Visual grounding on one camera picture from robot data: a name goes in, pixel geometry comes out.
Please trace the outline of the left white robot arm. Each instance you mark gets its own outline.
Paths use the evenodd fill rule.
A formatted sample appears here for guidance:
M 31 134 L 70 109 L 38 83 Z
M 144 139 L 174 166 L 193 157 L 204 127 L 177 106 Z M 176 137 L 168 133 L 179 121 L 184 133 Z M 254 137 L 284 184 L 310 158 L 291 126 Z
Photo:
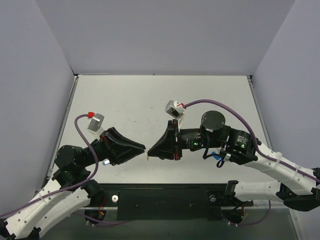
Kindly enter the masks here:
M 55 224 L 76 210 L 102 205 L 106 195 L 93 179 L 99 162 L 123 164 L 145 152 L 145 146 L 122 136 L 114 127 L 101 132 L 86 148 L 64 145 L 54 164 L 57 171 L 25 206 L 0 221 L 0 234 L 7 240 L 39 239 Z

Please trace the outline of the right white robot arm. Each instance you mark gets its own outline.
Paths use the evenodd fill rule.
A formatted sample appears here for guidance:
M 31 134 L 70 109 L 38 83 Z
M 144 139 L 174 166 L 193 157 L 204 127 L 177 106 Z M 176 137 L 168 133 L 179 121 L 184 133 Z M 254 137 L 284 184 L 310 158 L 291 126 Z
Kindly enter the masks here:
M 222 113 L 210 110 L 201 117 L 199 128 L 181 129 L 177 119 L 168 121 L 162 137 L 148 150 L 149 157 L 178 161 L 183 150 L 204 150 L 202 158 L 215 158 L 216 167 L 228 163 L 252 168 L 272 178 L 265 182 L 230 180 L 223 192 L 230 205 L 238 201 L 282 202 L 286 207 L 308 212 L 320 205 L 318 168 L 297 166 L 261 143 L 248 132 L 225 124 Z

